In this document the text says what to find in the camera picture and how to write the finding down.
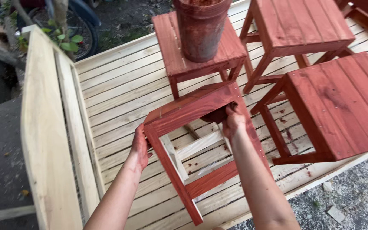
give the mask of stained hand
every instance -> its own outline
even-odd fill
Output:
[[[227,113],[228,118],[222,122],[223,131],[224,135],[232,141],[232,138],[237,132],[246,131],[245,117],[236,106],[231,108],[230,105],[227,105],[225,112]]]
[[[148,159],[153,155],[152,153],[148,153],[148,143],[146,136],[144,135],[144,125],[141,123],[134,133],[132,148],[130,150],[130,154],[137,154],[138,157],[138,164],[141,167],[141,170],[143,170],[147,164]]]

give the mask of wooden bench backrest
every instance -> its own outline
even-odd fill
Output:
[[[104,189],[78,75],[36,25],[23,34],[29,45],[21,139],[39,228],[82,229],[82,215],[88,220]]]

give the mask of paint bucket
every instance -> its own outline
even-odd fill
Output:
[[[181,49],[193,62],[207,62],[214,58],[224,30],[232,0],[222,0],[208,6],[196,5],[206,0],[174,0],[177,9]]]

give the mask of green leaf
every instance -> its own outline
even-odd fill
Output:
[[[72,42],[74,43],[79,43],[83,41],[83,37],[79,34],[76,34],[75,36],[72,37]]]
[[[53,20],[53,19],[49,19],[49,20],[48,20],[48,25],[56,27],[55,20]]]
[[[49,28],[41,28],[42,29],[42,31],[44,31],[45,33],[49,33],[50,31],[52,31],[51,29],[49,29]]]
[[[65,35],[64,35],[64,34],[61,34],[61,35],[57,36],[57,38],[58,38],[59,40],[63,40],[63,39],[65,38]]]
[[[72,51],[72,52],[78,52],[78,45],[76,45],[76,43],[74,42],[70,42],[70,43],[67,43],[67,42],[64,42],[60,45],[60,47],[66,51]]]
[[[79,50],[79,46],[74,42],[70,43],[70,48],[71,48],[71,51],[75,52],[75,53],[78,52],[78,50]]]

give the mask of forearm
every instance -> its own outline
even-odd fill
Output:
[[[238,131],[231,146],[257,229],[300,229],[288,201],[262,163],[247,132]]]
[[[123,230],[140,182],[142,168],[137,162],[138,155],[130,153],[85,230]]]

